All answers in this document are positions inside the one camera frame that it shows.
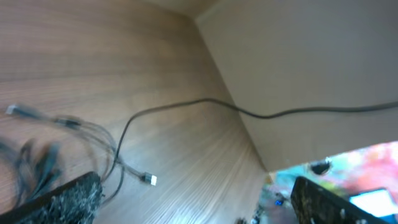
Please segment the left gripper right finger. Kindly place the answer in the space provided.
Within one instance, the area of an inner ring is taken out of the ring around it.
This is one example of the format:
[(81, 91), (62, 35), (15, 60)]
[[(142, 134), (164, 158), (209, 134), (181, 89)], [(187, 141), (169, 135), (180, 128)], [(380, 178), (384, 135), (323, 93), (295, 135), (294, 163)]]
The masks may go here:
[(290, 196), (299, 223), (387, 224), (306, 177), (297, 177)]

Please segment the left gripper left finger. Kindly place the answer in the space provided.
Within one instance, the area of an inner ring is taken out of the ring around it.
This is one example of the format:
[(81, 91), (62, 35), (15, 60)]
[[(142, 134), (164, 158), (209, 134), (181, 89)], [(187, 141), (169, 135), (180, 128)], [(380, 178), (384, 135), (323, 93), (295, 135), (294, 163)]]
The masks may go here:
[(1, 224), (93, 223), (102, 198), (100, 176), (87, 172), (1, 215)]

